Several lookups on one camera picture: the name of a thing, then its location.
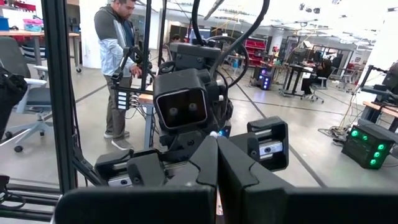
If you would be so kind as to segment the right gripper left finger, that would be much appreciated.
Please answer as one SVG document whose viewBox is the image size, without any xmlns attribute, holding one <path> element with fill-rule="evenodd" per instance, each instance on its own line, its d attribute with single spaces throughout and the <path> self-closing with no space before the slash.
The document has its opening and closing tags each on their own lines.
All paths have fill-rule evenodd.
<svg viewBox="0 0 398 224">
<path fill-rule="evenodd" d="M 158 187 L 72 190 L 55 207 L 55 224 L 215 224 L 218 144 L 207 136 L 187 164 Z"/>
</svg>

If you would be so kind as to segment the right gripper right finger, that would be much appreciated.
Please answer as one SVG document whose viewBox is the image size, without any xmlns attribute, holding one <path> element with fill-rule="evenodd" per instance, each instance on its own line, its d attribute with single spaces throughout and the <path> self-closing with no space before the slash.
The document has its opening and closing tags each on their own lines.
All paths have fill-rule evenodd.
<svg viewBox="0 0 398 224">
<path fill-rule="evenodd" d="M 398 224 L 398 189 L 296 187 L 274 173 L 285 155 L 262 160 L 245 141 L 217 143 L 225 224 Z"/>
</svg>

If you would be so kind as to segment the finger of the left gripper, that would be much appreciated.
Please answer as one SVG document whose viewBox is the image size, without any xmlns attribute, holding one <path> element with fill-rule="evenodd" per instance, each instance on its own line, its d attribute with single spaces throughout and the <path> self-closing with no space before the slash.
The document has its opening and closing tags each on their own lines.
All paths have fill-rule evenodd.
<svg viewBox="0 0 398 224">
<path fill-rule="evenodd" d="M 164 167 L 156 153 L 133 157 L 126 166 L 133 185 L 158 187 L 165 183 Z"/>
</svg>

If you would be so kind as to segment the black computer tower lit fans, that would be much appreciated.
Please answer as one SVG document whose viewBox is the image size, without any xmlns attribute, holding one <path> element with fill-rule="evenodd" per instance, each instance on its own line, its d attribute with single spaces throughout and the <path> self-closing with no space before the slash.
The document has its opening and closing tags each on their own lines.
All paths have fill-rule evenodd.
<svg viewBox="0 0 398 224">
<path fill-rule="evenodd" d="M 269 90 L 272 84 L 271 70 L 266 67 L 259 68 L 257 85 L 262 90 Z"/>
<path fill-rule="evenodd" d="M 352 127 L 341 152 L 364 169 L 378 170 L 395 143 L 390 131 L 383 127 L 360 124 Z"/>
</svg>

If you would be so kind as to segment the black control box white labels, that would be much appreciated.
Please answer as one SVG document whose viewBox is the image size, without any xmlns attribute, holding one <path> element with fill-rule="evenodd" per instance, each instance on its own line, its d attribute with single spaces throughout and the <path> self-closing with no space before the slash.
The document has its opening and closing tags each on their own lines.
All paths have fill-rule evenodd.
<svg viewBox="0 0 398 224">
<path fill-rule="evenodd" d="M 119 110 L 129 109 L 129 93 L 125 91 L 117 91 L 116 95 L 117 106 Z"/>
</svg>

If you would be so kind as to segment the person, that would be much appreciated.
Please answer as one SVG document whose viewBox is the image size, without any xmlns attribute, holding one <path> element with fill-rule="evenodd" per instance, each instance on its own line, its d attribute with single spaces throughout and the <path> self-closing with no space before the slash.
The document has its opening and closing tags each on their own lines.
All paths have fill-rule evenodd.
<svg viewBox="0 0 398 224">
<path fill-rule="evenodd" d="M 309 78 L 304 78 L 302 80 L 302 88 L 301 90 L 304 92 L 304 95 L 310 95 L 311 89 L 310 86 L 312 84 L 322 85 L 321 78 L 328 78 L 332 72 L 332 62 L 330 59 L 323 59 L 322 63 L 316 69 L 316 74 L 311 74 Z"/>
<path fill-rule="evenodd" d="M 116 105 L 115 91 L 112 89 L 111 77 L 119 68 L 125 47 L 134 46 L 133 24 L 129 21 L 136 6 L 136 0 L 113 0 L 111 4 L 101 7 L 94 16 L 95 31 L 98 36 L 101 73 L 108 91 L 105 138 L 120 150 L 129 150 L 133 145 L 127 141 L 129 132 L 125 130 L 124 110 Z"/>
</svg>

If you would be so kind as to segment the red storage shelves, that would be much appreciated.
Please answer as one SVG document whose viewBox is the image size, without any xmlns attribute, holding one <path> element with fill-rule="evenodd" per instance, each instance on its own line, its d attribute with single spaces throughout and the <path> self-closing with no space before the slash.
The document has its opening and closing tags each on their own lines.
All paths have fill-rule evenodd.
<svg viewBox="0 0 398 224">
<path fill-rule="evenodd" d="M 267 40 L 248 38 L 244 41 L 244 46 L 249 55 L 249 66 L 260 66 L 266 53 Z"/>
</svg>

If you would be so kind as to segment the wooden side table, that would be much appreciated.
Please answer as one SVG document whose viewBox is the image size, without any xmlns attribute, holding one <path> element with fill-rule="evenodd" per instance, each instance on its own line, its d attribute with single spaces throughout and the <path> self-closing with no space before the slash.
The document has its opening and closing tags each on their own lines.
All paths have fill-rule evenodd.
<svg viewBox="0 0 398 224">
<path fill-rule="evenodd" d="M 389 126 L 389 131 L 395 132 L 398 129 L 398 106 L 388 105 L 380 102 L 363 102 L 364 109 L 361 115 L 361 119 L 368 120 L 372 123 L 376 123 L 381 113 L 388 114 L 394 119 Z"/>
</svg>

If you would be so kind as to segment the long wooden workbench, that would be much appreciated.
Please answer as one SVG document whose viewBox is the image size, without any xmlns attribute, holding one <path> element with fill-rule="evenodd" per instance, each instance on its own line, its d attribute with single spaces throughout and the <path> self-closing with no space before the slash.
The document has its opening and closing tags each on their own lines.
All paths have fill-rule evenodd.
<svg viewBox="0 0 398 224">
<path fill-rule="evenodd" d="M 80 34 L 69 32 L 69 37 L 72 38 L 73 42 L 73 58 L 75 61 L 75 69 L 78 73 L 81 72 L 81 63 L 80 63 L 80 48 L 79 48 L 79 39 Z M 28 36 L 32 37 L 34 40 L 34 57 L 35 63 L 37 66 L 42 65 L 42 59 L 40 54 L 40 43 L 39 39 L 44 37 L 44 32 L 31 32 L 26 30 L 8 30 L 8 31 L 0 31 L 0 36 L 8 36 L 8 37 L 15 37 L 15 36 Z"/>
</svg>

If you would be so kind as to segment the black aluminium frame post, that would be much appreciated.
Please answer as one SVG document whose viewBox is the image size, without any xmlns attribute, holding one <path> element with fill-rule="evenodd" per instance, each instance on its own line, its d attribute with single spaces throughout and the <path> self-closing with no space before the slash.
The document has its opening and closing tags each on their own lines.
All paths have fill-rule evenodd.
<svg viewBox="0 0 398 224">
<path fill-rule="evenodd" d="M 61 224 L 56 220 L 55 212 L 26 209 L 27 204 L 55 207 L 69 191 L 78 188 L 78 174 L 86 182 L 99 185 L 100 180 L 93 166 L 83 157 L 80 142 L 80 130 L 76 112 L 76 100 L 71 78 L 69 53 L 69 33 L 67 29 L 67 0 L 41 0 L 45 24 L 45 42 L 47 47 L 50 97 L 52 100 L 52 118 L 55 131 L 55 152 L 57 159 L 59 188 L 54 192 L 57 198 L 48 197 L 48 190 L 40 190 L 38 195 L 30 195 L 28 185 L 14 185 L 18 190 L 15 196 L 9 196 L 8 202 L 20 202 L 12 208 L 0 200 L 0 217 L 17 220 L 30 220 L 44 224 Z"/>
</svg>

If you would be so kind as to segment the grey office chair white frame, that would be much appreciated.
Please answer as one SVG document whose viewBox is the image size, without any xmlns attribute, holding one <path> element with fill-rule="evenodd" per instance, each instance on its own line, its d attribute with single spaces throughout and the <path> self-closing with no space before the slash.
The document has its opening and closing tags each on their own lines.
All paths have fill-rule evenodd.
<svg viewBox="0 0 398 224">
<path fill-rule="evenodd" d="M 35 66 L 39 72 L 43 72 L 40 78 L 32 78 L 22 51 L 12 37 L 0 36 L 0 65 L 16 75 L 22 75 L 27 82 L 27 92 L 21 101 L 14 107 L 14 112 L 20 114 L 36 114 L 37 121 L 30 124 L 13 126 L 6 129 L 6 138 L 13 139 L 16 131 L 23 131 L 24 135 L 15 141 L 14 150 L 22 152 L 22 143 L 35 133 L 41 136 L 52 130 L 52 125 L 46 123 L 44 116 L 51 112 L 50 89 L 47 87 L 48 68 Z"/>
</svg>

